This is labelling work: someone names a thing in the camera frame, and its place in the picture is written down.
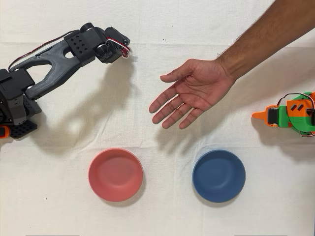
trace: cable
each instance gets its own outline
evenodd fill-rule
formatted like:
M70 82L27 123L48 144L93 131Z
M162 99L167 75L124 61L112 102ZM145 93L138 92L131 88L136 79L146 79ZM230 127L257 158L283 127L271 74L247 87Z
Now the cable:
M106 40L105 44L107 44L108 41L112 41L112 42L117 43L118 45L122 46L123 48L125 48L125 49L127 50L127 56L124 56L124 55L123 55L123 58L125 58L125 59L129 58L129 55L130 55L130 48L129 48L129 47L127 47L127 46L125 46L124 44L122 44L122 43L116 41L116 40L113 39L113 38L106 38L106 39L107 39L107 40Z
M42 47L44 47L44 46L46 46L46 45L48 45L48 44L50 44L50 43L52 43L52 42L55 42L55 41L61 39L62 37L65 37L66 35L68 35L68 34L70 34L70 33L72 33L72 32L74 32L74 30L69 31L68 33L63 34L63 35L59 36L58 38L52 39L52 40L50 40L50 41L48 41L48 42L46 42L46 43L40 45L39 47L33 49L32 51L30 51L30 52L28 52L28 53L26 53L26 54L24 54L24 55L22 55L22 56L16 58L16 59L9 65L8 71L10 71L12 65L14 65L14 64L15 64L16 62L18 62L19 60L21 60L21 59L23 59L23 58L29 56L30 54L32 54L32 53L34 53L34 52L36 52L36 51L38 51L38 50L41 49Z
M299 93L299 92L294 92L294 93L288 93L288 94L286 94L284 97L280 98L279 102L277 103L277 106L280 105L282 99L284 99L286 96L288 96L288 95L294 95L294 94L299 94L299 95L308 97L308 98L311 100L311 102L312 102L312 107L313 107L313 110L312 110L312 111L315 112L315 103L314 103L314 100L312 99L312 97L311 97L311 96L308 96L308 95L306 95L306 94L304 94L304 93ZM313 136L315 136L315 133L314 133L314 132L311 132L311 135L304 135L304 134L302 134L301 131L300 131L300 135L301 135L303 138L308 138L308 137L313 137Z
M288 96L288 95L295 95L295 94L299 94L299 95L308 97L308 98L311 100L311 102L312 102L312 108L313 108L312 111L315 112L315 102L314 102L314 100L312 99L312 97L311 97L311 96L308 96L308 95L306 95L306 94L304 94L304 93L299 93L299 92L294 92L294 93L288 93L288 94L286 94L284 97L280 98L279 102L277 103L277 106L280 105L282 99L284 99L286 96Z
M301 131L300 131L300 135L301 135L303 138L308 138L308 137L313 137L313 136L315 136L315 134L314 134L313 132L311 132L311 135L304 135L304 134L301 133Z

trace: red bowl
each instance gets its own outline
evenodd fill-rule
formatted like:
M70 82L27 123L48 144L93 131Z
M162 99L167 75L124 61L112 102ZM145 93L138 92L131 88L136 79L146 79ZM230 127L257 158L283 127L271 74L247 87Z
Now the red bowl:
M140 188L143 170L131 152L111 148L97 155L90 164L89 183L100 198L121 202L132 197Z

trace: bowl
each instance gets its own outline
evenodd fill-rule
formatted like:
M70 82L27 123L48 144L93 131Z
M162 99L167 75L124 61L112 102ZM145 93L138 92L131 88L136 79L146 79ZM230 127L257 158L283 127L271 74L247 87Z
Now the bowl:
M222 203L235 198L243 189L246 172L241 160L226 150L213 150L199 158L192 182L204 199Z
M131 152L111 148L93 159L88 177L96 195L110 202L121 202L139 190L143 170L140 161Z

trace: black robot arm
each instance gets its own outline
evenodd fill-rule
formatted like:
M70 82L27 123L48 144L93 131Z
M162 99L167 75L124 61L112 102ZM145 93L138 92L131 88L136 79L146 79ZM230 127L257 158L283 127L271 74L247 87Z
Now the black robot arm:
M113 63L119 57L128 58L129 43L130 40L113 27L103 30L87 23L50 48L14 67L10 65L8 71L0 70L0 138L21 138L37 129L37 125L29 121L41 112L35 100L65 83L80 67L95 58L102 63ZM65 57L69 52L73 54L72 58ZM46 64L52 68L36 84L27 69Z

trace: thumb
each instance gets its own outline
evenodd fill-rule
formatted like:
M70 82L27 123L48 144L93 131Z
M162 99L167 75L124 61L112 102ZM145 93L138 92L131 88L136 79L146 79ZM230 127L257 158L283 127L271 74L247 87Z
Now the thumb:
M167 75L162 75L160 78L163 82L167 82L167 83L175 82L179 79L182 79L183 77L187 75L191 75L193 72L194 64L195 64L195 60L189 59L183 65L173 70L171 73Z

